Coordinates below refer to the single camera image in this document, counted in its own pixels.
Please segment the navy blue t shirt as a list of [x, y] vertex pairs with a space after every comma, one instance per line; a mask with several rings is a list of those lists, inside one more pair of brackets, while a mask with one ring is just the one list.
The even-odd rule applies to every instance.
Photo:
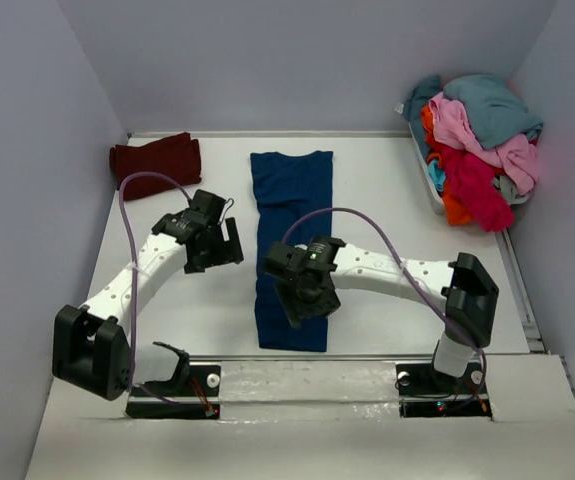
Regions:
[[262, 349], [327, 351], [328, 320], [314, 317], [299, 329], [290, 326], [274, 287], [261, 272], [263, 256], [298, 219], [328, 208], [333, 200], [333, 153], [304, 156], [279, 152], [250, 155], [253, 194], [259, 213], [257, 227], [256, 300], [254, 314]]

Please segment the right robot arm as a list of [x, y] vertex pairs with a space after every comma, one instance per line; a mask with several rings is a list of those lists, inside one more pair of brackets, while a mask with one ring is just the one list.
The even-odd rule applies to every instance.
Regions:
[[261, 271], [275, 290], [292, 327], [327, 317], [341, 307], [338, 290], [359, 290], [410, 300], [429, 307], [444, 324], [429, 384], [449, 392], [468, 364], [491, 343], [499, 287], [478, 257], [459, 253], [454, 261], [396, 259], [332, 237], [316, 237], [306, 247], [274, 243]]

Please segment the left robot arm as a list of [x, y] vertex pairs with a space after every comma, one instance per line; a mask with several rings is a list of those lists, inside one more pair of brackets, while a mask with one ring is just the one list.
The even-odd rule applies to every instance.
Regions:
[[81, 306], [56, 314], [52, 373], [69, 384], [113, 401], [137, 388], [155, 398], [182, 392], [190, 356], [164, 342], [138, 346], [139, 313], [177, 272], [239, 264], [244, 256], [236, 221], [225, 217], [230, 201], [197, 190], [187, 208], [164, 215], [130, 262]]

